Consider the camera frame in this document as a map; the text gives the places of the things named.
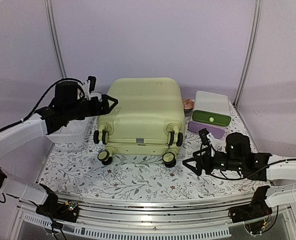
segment suitcase wheel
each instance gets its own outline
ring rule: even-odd
[[[99,144],[100,140],[99,140],[99,131],[95,130],[93,133],[93,142],[95,144]]]
[[[183,142],[183,133],[182,132],[179,132],[178,133],[178,141],[177,141],[177,147],[181,147],[182,145],[182,142]]]
[[[169,132],[168,135],[168,145],[171,146],[173,145],[174,142],[174,131]]]
[[[172,168],[176,165],[176,157],[172,152],[167,152],[162,156],[164,165],[167,168]]]
[[[99,152],[98,160],[101,161],[104,166],[107,166],[112,163],[112,157],[106,150]]]
[[[102,143],[104,145],[106,145],[108,143],[108,141],[109,141],[109,134],[107,131],[103,130],[102,131]]]

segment suitcase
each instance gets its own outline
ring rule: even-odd
[[[168,77],[121,78],[108,95],[119,103],[98,117],[94,142],[106,145],[98,159],[109,165],[113,154],[163,155],[167,167],[175,166],[185,131],[178,83]]]

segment floral pattern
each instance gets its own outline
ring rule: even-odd
[[[237,112],[230,106],[232,120],[223,139],[232,132],[248,135]],[[235,196],[254,192],[257,187],[267,184],[247,179],[220,180],[205,174],[196,176],[182,165],[182,160],[200,148],[198,134],[188,130],[173,168],[166,168],[161,156],[123,154],[114,155],[113,163],[103,166],[97,155],[104,146],[92,141],[95,121],[96,118],[90,121],[84,143],[55,144],[39,183],[71,195],[154,202]],[[224,141],[218,140],[216,144],[218,150],[224,149]],[[213,174],[220,176],[216,170]],[[231,178],[239,177],[235,172],[225,174]]]

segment floral tablecloth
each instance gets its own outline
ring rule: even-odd
[[[225,129],[224,138],[232,132],[248,135],[237,112],[232,105],[230,107],[232,120]],[[196,176],[182,165],[182,160],[192,157],[192,153],[200,149],[198,134],[189,130],[185,132],[173,168],[166,168],[160,156],[122,154],[114,155],[113,163],[103,166],[97,160],[97,154],[104,146],[94,144],[92,140],[95,128],[96,118],[93,118],[84,143],[55,144],[39,183],[57,192],[81,197],[154,202],[240,195],[254,192],[265,184],[251,180],[219,180],[205,174]],[[218,144],[218,150],[224,149],[223,143]],[[239,177],[233,172],[226,172],[226,175]]]

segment purple box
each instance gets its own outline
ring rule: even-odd
[[[190,121],[188,125],[188,129],[194,133],[198,133],[201,129],[204,128],[206,128],[208,132],[212,133],[213,137],[216,139],[221,139],[224,135],[224,128],[222,127],[212,126],[196,121]]]

